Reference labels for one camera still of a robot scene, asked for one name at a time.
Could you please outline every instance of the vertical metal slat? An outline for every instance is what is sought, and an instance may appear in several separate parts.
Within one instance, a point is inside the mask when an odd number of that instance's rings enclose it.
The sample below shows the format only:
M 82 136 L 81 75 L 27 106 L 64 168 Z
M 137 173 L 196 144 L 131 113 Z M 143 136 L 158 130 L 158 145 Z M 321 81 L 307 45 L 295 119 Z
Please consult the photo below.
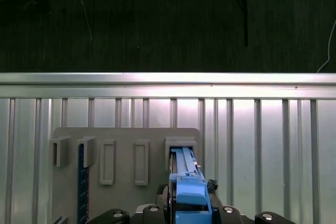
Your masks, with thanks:
M 248 217 L 255 215 L 254 100 L 233 101 L 234 202 Z
M 15 102 L 11 224 L 32 223 L 35 99 Z
M 149 127 L 170 127 L 170 99 L 149 100 Z
M 67 127 L 87 127 L 89 99 L 68 99 Z
M 216 139 L 217 139 L 217 180 L 218 195 L 223 204 L 227 202 L 227 102 L 217 100 L 216 112 Z
M 51 140 L 53 133 L 53 100 L 42 99 L 40 108 L 37 223 L 45 224 L 50 223 L 51 157 L 49 155 L 49 141 Z
M 5 223 L 9 99 L 0 99 L 0 223 Z
M 313 135 L 313 189 L 314 223 L 335 223 L 336 220 L 336 101 L 318 101 L 312 104 L 312 127 L 317 115 L 317 138 Z
M 215 134 L 215 100 L 205 99 L 204 101 L 204 158 L 205 177 L 207 179 L 217 179 L 217 150 Z
M 95 99 L 94 107 L 94 127 L 115 127 L 115 99 Z
M 261 153 L 263 211 L 283 215 L 283 125 L 282 101 L 261 101 Z

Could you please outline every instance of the dark background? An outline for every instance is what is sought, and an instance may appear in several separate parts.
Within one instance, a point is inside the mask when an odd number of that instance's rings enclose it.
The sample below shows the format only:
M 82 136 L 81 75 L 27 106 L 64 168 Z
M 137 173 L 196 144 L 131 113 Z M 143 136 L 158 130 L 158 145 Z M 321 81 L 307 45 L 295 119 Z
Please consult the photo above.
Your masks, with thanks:
M 1 72 L 316 72 L 336 0 L 0 2 Z M 331 60 L 336 70 L 336 35 Z

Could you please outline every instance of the blue plastic part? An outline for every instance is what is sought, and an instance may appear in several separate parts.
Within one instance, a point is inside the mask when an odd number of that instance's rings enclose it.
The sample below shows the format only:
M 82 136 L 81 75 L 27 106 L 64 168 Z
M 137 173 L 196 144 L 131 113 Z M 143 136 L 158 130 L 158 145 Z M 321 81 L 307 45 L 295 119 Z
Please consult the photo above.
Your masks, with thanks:
M 78 146 L 77 224 L 89 218 L 89 168 L 84 166 L 84 145 Z
M 208 211 L 176 211 L 175 224 L 212 224 L 212 206 L 208 191 L 205 191 Z
M 176 153 L 177 174 L 169 176 L 176 182 L 176 202 L 206 206 L 206 181 L 195 166 L 193 151 L 188 147 L 173 148 L 171 151 Z
M 169 180 L 176 183 L 176 203 L 207 206 L 207 211 L 176 211 L 176 224 L 211 224 L 212 206 L 206 181 L 197 168 L 194 153 L 188 147 L 173 148 L 176 153 L 177 173 L 170 174 Z

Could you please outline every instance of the blue ruler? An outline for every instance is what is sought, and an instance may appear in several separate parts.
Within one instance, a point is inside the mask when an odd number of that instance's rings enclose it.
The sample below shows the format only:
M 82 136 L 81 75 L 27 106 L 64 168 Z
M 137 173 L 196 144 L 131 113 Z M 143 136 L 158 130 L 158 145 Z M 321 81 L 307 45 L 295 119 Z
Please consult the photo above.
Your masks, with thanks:
M 77 224 L 89 218 L 89 168 L 84 167 L 84 145 L 78 146 Z

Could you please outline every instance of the blue slider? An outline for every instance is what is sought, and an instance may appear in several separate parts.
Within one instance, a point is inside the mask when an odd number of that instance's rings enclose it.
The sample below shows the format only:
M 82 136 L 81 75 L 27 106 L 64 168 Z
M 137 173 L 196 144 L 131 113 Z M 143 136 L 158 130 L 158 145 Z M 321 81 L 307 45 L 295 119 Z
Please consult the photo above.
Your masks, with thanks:
M 176 202 L 206 206 L 206 181 L 195 166 L 193 152 L 188 147 L 173 148 L 171 151 L 176 153 L 177 163 L 177 174 L 170 175 L 170 180 L 176 181 Z

